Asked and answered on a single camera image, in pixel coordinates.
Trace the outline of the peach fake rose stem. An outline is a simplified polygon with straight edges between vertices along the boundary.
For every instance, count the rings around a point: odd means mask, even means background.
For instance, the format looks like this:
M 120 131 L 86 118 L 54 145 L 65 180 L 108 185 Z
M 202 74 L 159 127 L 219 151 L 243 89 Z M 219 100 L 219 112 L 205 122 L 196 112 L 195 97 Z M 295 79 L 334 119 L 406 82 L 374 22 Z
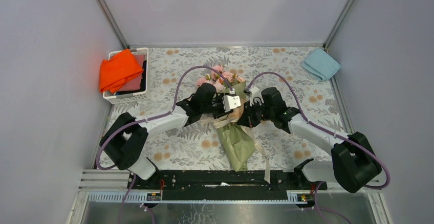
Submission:
M 222 92 L 225 89 L 225 86 L 222 85 L 219 81 L 213 81 L 212 79 L 207 80 L 205 77 L 201 77 L 196 81 L 196 88 L 199 88 L 203 83 L 212 84 L 218 93 Z

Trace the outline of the brown kraft wrapping paper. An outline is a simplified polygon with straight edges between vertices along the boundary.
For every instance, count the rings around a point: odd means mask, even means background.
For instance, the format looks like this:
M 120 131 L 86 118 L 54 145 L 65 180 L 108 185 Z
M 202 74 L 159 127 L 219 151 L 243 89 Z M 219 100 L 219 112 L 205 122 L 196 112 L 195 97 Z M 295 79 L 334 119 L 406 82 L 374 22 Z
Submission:
M 247 101 L 244 93 L 246 83 L 236 84 L 233 88 L 236 95 L 240 97 L 241 106 L 234 109 L 232 113 L 216 119 L 212 124 L 217 131 L 219 141 L 223 145 L 231 168 L 234 171 L 246 171 L 248 169 L 247 160 L 256 151 L 254 139 L 249 135 L 248 128 L 237 124 Z

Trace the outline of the pink fake rose stem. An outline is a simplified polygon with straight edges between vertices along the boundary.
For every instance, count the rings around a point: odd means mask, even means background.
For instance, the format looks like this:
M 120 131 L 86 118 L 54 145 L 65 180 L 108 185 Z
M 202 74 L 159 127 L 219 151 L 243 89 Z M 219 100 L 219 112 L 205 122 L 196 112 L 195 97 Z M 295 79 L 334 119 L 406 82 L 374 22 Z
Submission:
M 222 65 L 215 65 L 212 67 L 213 71 L 211 71 L 211 78 L 213 80 L 217 80 L 220 77 L 220 74 L 224 72 L 224 67 Z

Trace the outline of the fake rose stem with bud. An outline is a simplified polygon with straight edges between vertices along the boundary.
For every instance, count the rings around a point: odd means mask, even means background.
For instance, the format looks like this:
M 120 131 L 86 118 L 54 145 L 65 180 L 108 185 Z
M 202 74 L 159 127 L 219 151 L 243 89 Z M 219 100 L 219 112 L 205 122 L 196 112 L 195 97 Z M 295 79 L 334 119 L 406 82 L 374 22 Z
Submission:
M 225 77 L 228 81 L 230 81 L 230 83 L 231 83 L 232 85 L 236 85 L 236 84 L 243 83 L 243 82 L 246 81 L 243 77 L 241 77 L 241 76 L 239 76 L 238 74 L 235 74 L 235 73 L 231 73 L 231 72 L 223 72 L 222 75 L 223 75 L 223 77 Z

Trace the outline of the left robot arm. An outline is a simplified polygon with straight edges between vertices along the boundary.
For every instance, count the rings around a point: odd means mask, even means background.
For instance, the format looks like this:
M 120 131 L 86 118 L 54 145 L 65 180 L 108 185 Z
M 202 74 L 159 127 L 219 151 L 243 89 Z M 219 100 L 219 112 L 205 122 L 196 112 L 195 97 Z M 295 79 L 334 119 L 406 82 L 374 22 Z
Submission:
M 169 111 L 143 117 L 121 114 L 100 141 L 99 153 L 105 153 L 118 170 L 127 170 L 139 177 L 147 189 L 159 181 L 157 166 L 144 154 L 147 140 L 168 130 L 189 126 L 202 115 L 220 118 L 241 106 L 235 91 L 218 93 L 212 84 L 202 84 L 190 97 L 178 101 Z

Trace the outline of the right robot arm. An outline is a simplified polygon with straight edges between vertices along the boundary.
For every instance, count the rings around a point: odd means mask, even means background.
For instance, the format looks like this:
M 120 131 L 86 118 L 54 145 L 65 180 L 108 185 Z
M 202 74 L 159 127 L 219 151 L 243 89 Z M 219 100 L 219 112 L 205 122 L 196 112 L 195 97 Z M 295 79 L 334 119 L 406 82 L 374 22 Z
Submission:
M 237 122 L 239 126 L 254 128 L 262 121 L 271 121 L 276 128 L 309 141 L 331 157 L 308 159 L 295 167 L 293 181 L 298 188 L 306 189 L 313 182 L 338 183 L 347 192 L 356 193 L 382 172 L 362 133 L 350 135 L 313 125 L 299 108 L 287 106 L 275 87 L 260 91 L 253 86 L 244 92 L 249 100 Z

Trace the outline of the light blue cloth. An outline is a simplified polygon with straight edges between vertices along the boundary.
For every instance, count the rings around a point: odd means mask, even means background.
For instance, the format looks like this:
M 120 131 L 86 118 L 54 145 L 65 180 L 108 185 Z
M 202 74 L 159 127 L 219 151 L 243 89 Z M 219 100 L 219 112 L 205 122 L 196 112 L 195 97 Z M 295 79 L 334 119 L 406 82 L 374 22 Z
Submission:
M 340 64 L 323 49 L 315 49 L 301 63 L 301 67 L 319 81 L 331 79 L 339 70 Z

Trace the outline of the white plastic basket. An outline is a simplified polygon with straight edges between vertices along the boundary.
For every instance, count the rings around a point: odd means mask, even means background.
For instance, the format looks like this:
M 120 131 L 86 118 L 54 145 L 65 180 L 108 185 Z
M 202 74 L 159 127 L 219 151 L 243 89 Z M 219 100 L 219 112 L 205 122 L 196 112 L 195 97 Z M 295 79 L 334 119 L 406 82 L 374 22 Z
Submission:
M 121 92 L 112 94 L 109 91 L 104 92 L 102 97 L 104 100 L 108 101 L 110 104 L 121 104 L 127 102 L 140 101 L 145 98 L 145 94 L 148 90 L 148 62 L 149 62 L 149 48 L 133 48 L 131 52 L 134 56 L 143 56 L 144 62 L 142 67 L 144 72 L 142 73 L 142 79 L 140 82 L 140 88 L 135 91 Z

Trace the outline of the orange cloth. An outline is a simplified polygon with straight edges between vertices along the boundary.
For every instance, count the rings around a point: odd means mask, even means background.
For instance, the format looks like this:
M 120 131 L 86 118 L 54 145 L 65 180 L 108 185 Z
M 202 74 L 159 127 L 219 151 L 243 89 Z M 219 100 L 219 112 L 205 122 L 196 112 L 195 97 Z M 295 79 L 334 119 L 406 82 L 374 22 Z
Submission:
M 126 83 L 142 75 L 144 69 L 130 49 L 122 50 L 110 60 L 104 59 L 99 72 L 99 90 L 101 93 L 116 93 Z

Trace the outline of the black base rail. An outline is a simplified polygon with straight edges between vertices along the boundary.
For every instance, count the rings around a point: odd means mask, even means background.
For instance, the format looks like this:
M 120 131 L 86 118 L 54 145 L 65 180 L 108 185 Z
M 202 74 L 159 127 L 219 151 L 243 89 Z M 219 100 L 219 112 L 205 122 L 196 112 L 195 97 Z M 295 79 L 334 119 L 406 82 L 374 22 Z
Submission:
M 157 170 L 149 179 L 130 176 L 134 190 L 155 190 L 163 201 L 310 201 L 315 189 L 327 185 L 311 182 L 301 172 L 223 170 Z

